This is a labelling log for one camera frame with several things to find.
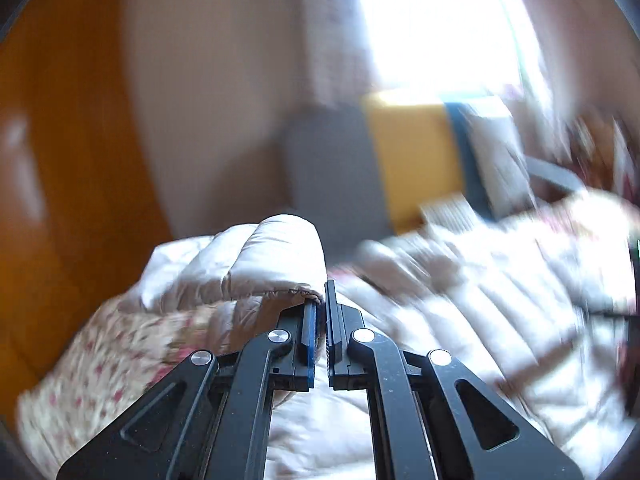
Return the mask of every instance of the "white pillow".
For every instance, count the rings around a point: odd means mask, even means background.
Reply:
[[[522,143],[509,109],[492,96],[469,101],[465,115],[469,142],[496,219],[533,208]]]

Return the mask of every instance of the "silver screw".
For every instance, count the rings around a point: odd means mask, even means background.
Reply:
[[[438,366],[447,366],[451,362],[451,354],[446,350],[434,350],[429,354],[431,362]]]
[[[359,328],[353,332],[353,338],[361,343],[371,343],[376,337],[376,333],[368,328]]]
[[[206,350],[198,350],[195,354],[191,355],[191,362],[196,366],[208,365],[213,356]]]
[[[287,339],[289,339],[289,332],[281,328],[269,332],[269,341],[272,343],[284,343]]]

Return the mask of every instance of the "beige wall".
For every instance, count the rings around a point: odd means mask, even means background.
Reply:
[[[562,117],[584,104],[619,111],[640,132],[640,43],[613,0],[524,0]]]
[[[286,204],[274,134],[300,106],[294,0],[126,0],[129,84],[175,237]]]

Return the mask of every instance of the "orange wooden surface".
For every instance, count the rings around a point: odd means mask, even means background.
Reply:
[[[120,55],[121,0],[31,0],[0,43],[0,415],[170,239]]]

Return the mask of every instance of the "brown wooden panel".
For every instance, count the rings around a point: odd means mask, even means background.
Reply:
[[[169,239],[122,76],[120,0],[31,0],[0,44],[0,374],[17,385],[0,415]]]

